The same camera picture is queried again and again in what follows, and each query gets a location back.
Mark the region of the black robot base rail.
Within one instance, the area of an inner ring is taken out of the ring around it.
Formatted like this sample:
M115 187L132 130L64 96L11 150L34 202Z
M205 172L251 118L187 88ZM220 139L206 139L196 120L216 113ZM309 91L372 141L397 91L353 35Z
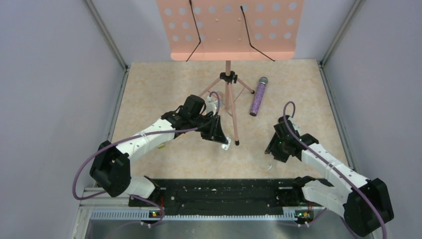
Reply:
M275 220L309 227L327 209L301 199L293 179L155 179L146 200L133 196L129 207L150 207L147 221Z

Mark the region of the white earbud charging case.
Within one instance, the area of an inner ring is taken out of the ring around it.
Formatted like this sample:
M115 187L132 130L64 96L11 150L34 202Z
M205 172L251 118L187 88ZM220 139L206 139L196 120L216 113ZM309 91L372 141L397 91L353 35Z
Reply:
M223 150L227 151L229 149L230 145L231 145L231 139L228 138L227 144L222 144L221 147L222 147Z

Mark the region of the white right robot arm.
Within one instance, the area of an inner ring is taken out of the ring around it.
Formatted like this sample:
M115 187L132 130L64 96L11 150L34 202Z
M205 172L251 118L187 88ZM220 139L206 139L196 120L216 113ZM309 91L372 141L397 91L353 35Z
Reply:
M298 205L317 203L339 215L357 236L365 237L394 218L387 185L357 173L332 156L312 135L300 135L290 116L280 117L265 153L286 162L290 157L312 167L330 183L311 177L294 180L292 199Z

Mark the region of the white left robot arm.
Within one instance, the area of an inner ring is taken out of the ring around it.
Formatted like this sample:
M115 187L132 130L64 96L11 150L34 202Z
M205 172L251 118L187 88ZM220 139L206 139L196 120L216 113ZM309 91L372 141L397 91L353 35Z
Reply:
M116 143L103 142L90 157L93 163L89 175L111 197L136 195L148 206L157 204L160 198L157 185L146 176L132 176L134 162L191 131L199 132L202 139L220 143L222 149L228 150L231 139L223 132L219 109L220 98L216 92L211 92L206 99L188 96L183 105L164 113L150 127L134 136Z

